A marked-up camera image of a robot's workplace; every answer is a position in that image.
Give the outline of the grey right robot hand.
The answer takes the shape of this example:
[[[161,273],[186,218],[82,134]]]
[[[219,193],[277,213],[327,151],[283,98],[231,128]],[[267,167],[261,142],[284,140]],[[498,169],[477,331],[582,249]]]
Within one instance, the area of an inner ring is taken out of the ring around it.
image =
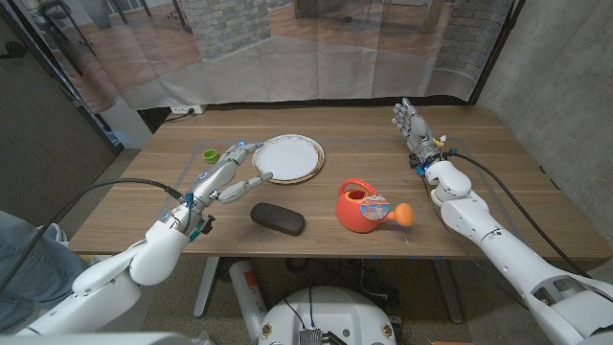
[[[421,167],[426,170],[432,164],[440,161],[442,152],[435,143],[431,127],[407,98],[395,104],[394,113],[392,123],[399,129],[408,149],[414,155],[414,158],[411,159],[412,167]]]

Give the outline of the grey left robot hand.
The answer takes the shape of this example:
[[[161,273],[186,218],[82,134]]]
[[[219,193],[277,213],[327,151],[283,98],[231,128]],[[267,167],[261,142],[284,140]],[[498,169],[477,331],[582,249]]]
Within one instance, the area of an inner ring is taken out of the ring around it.
[[[271,179],[273,173],[264,172],[249,180],[226,187],[223,191],[220,190],[234,179],[237,169],[247,156],[261,146],[262,143],[239,142],[227,149],[210,168],[194,180],[185,196],[186,206],[192,211],[201,213],[215,200],[223,204],[234,202],[246,195],[248,191]]]

